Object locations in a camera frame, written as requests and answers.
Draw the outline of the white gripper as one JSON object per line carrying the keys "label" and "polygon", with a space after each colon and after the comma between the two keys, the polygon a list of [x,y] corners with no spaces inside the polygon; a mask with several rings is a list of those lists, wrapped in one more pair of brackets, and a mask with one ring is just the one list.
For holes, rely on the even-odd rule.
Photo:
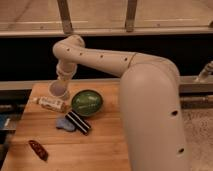
{"label": "white gripper", "polygon": [[59,61],[56,66],[56,74],[58,75],[59,83],[67,87],[69,79],[72,79],[77,72],[77,65],[75,63],[66,63]]}

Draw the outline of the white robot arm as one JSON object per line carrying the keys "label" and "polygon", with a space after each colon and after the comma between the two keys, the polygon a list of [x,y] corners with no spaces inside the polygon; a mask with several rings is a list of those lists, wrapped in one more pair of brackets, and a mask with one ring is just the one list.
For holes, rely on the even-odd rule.
{"label": "white robot arm", "polygon": [[88,49],[78,35],[55,43],[53,53],[63,81],[78,64],[120,78],[119,107],[131,171],[190,171],[180,74],[173,62],[137,52]]}

